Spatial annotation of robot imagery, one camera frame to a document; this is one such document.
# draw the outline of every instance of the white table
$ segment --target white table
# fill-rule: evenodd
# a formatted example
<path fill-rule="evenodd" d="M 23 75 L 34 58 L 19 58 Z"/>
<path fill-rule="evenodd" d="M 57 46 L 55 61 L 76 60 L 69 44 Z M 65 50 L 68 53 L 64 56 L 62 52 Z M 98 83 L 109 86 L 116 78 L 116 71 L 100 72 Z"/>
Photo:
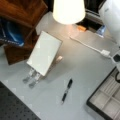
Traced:
<path fill-rule="evenodd" d="M 63 40 L 59 55 L 63 60 L 35 88 L 30 89 L 22 79 L 30 67 L 26 61 L 9 66 L 3 48 L 0 48 L 0 80 L 42 120 L 103 120 L 86 106 L 86 100 L 114 68 L 112 61 L 83 45 L 59 35 L 62 25 L 48 13 L 37 27 Z M 87 31 L 78 38 L 98 49 L 114 54 L 117 47 L 109 40 L 96 39 Z M 69 79 L 73 84 L 63 105 L 60 104 Z"/>

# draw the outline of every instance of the cable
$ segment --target cable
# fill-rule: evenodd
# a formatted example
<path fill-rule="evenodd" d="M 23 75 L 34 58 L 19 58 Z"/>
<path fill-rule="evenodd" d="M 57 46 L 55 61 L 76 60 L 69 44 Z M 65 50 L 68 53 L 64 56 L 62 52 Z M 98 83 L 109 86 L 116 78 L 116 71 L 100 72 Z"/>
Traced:
<path fill-rule="evenodd" d="M 97 13 L 95 13 L 95 12 L 91 11 L 91 10 L 88 10 L 88 9 L 85 9 L 85 10 L 86 10 L 86 12 L 89 12 L 89 13 L 91 13 L 91 14 L 94 14 L 94 15 L 96 15 L 96 16 L 98 16 L 98 17 L 100 17 L 100 15 L 99 15 L 99 14 L 97 14 Z"/>
<path fill-rule="evenodd" d="M 110 56 L 110 51 L 107 51 L 107 50 L 102 50 L 102 51 L 100 51 L 100 50 L 98 50 L 98 49 L 96 49 L 96 48 L 94 48 L 94 47 L 91 47 L 91 46 L 89 46 L 89 45 L 81 42 L 80 40 L 74 39 L 74 38 L 72 38 L 72 37 L 70 37 L 70 39 L 71 39 L 71 40 L 74 40 L 74 41 L 77 41 L 77 42 L 79 42 L 80 44 L 82 44 L 82 45 L 84 45 L 84 46 L 86 46 L 86 47 L 88 47 L 88 48 L 90 48 L 90 49 L 92 49 L 92 50 L 100 53 L 100 54 L 101 54 L 102 56 L 104 56 L 104 57 L 107 57 L 107 58 L 110 58 L 110 59 L 112 58 L 112 57 Z"/>
<path fill-rule="evenodd" d="M 120 79 L 118 79 L 118 75 L 119 75 L 119 72 L 117 72 L 117 73 L 115 74 L 115 80 L 116 80 L 118 83 L 120 83 Z"/>

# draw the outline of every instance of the lamp base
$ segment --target lamp base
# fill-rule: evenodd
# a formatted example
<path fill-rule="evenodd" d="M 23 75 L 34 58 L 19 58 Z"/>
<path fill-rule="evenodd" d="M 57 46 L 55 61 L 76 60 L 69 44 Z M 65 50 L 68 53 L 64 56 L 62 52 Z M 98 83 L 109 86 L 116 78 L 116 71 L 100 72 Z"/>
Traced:
<path fill-rule="evenodd" d="M 79 34 L 79 30 L 77 29 L 77 25 L 71 24 L 71 25 L 63 25 L 61 29 L 59 30 L 59 34 L 69 39 L 70 36 L 77 36 Z"/>

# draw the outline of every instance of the white lamp shade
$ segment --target white lamp shade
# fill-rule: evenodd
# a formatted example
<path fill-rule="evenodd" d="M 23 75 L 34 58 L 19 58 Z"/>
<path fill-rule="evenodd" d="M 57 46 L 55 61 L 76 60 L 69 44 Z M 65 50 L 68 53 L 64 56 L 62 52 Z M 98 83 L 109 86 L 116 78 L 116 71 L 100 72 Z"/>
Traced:
<path fill-rule="evenodd" d="M 54 19 L 61 24 L 74 24 L 85 17 L 84 0 L 54 0 Z"/>

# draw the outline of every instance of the black pen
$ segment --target black pen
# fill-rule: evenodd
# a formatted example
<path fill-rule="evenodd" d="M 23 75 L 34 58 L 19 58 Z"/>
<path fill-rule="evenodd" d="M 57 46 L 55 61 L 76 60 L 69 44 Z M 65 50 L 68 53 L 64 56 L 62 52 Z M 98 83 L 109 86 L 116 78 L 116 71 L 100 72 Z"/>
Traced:
<path fill-rule="evenodd" d="M 64 95 L 63 95 L 63 97 L 62 97 L 61 104 L 64 103 L 64 101 L 65 101 L 65 99 L 66 99 L 66 96 L 67 96 L 67 94 L 68 94 L 68 90 L 70 89 L 72 83 L 73 83 L 73 80 L 70 79 L 70 81 L 69 81 L 69 83 L 68 83 L 68 85 L 67 85 L 67 89 L 65 90 Z"/>

